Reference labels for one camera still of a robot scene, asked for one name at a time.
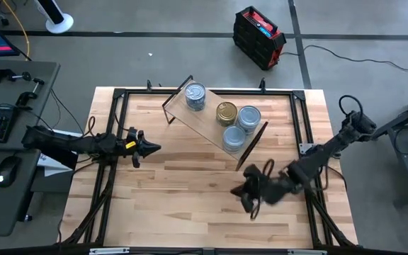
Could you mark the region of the black flat box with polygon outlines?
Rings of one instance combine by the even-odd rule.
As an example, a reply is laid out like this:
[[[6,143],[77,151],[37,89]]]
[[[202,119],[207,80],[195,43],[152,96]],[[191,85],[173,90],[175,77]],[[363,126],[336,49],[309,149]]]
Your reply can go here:
[[[59,163],[73,170],[75,169],[77,165],[78,154],[76,152],[65,152],[65,153],[59,153],[55,155],[54,157],[50,157],[50,158],[58,161]]]

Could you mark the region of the white round-base stand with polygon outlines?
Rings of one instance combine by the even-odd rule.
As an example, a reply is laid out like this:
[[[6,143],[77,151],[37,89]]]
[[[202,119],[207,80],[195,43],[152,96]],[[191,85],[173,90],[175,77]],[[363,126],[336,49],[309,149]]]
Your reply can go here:
[[[50,33],[65,33],[74,25],[73,17],[64,13],[55,0],[33,1],[39,12],[46,17],[45,27]]]

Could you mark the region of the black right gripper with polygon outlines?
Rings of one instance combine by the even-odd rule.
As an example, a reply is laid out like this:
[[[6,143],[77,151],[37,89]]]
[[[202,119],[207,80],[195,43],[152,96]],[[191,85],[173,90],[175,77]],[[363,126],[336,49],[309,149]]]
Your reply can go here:
[[[254,212],[261,202],[274,205],[295,188],[295,183],[284,173],[271,177],[273,167],[273,164],[265,164],[260,170],[254,164],[248,166],[243,173],[245,183],[232,189],[232,191],[241,191],[231,192],[231,194],[242,199],[246,212]]]

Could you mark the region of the red black tool case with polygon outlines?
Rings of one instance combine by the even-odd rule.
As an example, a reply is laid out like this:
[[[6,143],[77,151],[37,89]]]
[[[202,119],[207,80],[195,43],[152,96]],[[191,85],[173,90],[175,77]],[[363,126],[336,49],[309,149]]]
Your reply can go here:
[[[233,41],[262,70],[278,64],[287,43],[285,34],[254,6],[235,14]]]

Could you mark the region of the wooden shelf black frame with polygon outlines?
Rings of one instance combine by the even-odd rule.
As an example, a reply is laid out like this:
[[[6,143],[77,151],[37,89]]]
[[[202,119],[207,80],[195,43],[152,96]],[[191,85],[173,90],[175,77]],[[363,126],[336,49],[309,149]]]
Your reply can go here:
[[[194,80],[193,76],[188,76],[186,80],[177,87],[177,89],[168,97],[161,105],[164,111],[167,123],[171,124],[178,120],[184,125],[197,132],[216,147],[223,149],[223,132],[227,127],[222,127],[216,121],[216,108],[222,102],[231,102],[218,96],[216,93],[205,87],[205,108],[201,111],[192,111],[186,105],[185,88],[191,83],[200,83]],[[237,116],[242,107],[237,107]],[[240,170],[241,166],[247,160],[251,151],[255,148],[264,133],[268,123],[260,120],[255,133],[246,136],[243,148],[236,154],[230,154],[232,158],[237,160],[236,170]]]

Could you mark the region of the silver metal bracket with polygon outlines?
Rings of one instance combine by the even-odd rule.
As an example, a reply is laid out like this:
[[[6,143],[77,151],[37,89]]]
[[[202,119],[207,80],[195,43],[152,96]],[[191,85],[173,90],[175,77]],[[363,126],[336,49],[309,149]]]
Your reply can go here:
[[[130,249],[127,247],[101,247],[89,250],[89,255],[121,255],[129,253]]]
[[[314,249],[289,249],[287,255],[328,255],[328,253]]]

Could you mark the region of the white paper sheet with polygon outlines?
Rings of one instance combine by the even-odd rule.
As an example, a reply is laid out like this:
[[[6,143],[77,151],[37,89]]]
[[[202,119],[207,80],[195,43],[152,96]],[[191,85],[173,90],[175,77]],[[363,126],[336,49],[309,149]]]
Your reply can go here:
[[[48,156],[45,156],[44,154],[40,155],[40,158],[38,160],[38,166],[44,168],[45,177],[72,171],[72,169],[70,169],[69,167],[59,163],[58,161]]]

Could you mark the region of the black computer mouse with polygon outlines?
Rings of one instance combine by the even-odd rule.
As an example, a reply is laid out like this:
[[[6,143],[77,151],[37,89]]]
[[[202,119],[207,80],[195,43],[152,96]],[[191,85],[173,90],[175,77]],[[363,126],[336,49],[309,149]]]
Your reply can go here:
[[[0,188],[9,187],[15,180],[22,159],[17,156],[9,156],[0,163]]]

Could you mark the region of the black metal table frame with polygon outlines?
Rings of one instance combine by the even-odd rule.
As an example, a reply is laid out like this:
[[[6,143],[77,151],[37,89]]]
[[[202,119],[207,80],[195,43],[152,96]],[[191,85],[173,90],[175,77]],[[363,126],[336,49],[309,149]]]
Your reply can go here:
[[[246,161],[262,168],[274,159],[276,171],[298,157],[290,100],[287,96],[220,95],[237,106],[253,105],[269,124]],[[304,90],[314,142],[333,137],[323,90]],[[141,159],[120,158],[105,246],[312,248],[305,197],[287,195],[278,205],[262,205],[255,221],[229,190],[244,180],[237,161],[179,120],[168,124],[162,110],[166,95],[129,94],[125,127],[144,130],[162,149]],[[74,175],[60,232],[71,236],[90,209],[98,166]],[[357,243],[344,181],[329,171],[324,192],[327,210],[339,229]]]

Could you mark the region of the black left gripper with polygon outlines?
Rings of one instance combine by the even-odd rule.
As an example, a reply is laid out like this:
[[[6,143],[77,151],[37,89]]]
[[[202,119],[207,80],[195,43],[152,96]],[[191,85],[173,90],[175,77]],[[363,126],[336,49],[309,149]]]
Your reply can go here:
[[[135,168],[140,167],[140,157],[142,155],[150,155],[162,148],[159,146],[159,144],[149,142],[146,139],[143,139],[143,137],[144,132],[142,130],[137,130],[134,127],[130,127],[125,140],[120,146],[121,156],[124,158],[126,158],[126,156],[131,156],[132,165]]]

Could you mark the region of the black desk clamp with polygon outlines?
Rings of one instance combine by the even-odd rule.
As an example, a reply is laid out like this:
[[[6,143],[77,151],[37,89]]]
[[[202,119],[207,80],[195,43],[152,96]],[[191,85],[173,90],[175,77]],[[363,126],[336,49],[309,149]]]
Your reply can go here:
[[[9,81],[17,81],[19,79],[31,81],[32,76],[29,72],[22,72],[21,74],[16,74],[11,69],[0,69],[0,83],[5,79]]]
[[[17,101],[16,101],[16,107],[20,109],[26,109],[26,110],[31,110],[32,108],[28,106],[29,100],[34,100],[38,97],[36,94],[36,91],[39,86],[42,86],[45,84],[45,82],[42,79],[39,78],[34,78],[33,80],[35,82],[35,87],[32,91],[26,91],[23,92],[19,95]]]

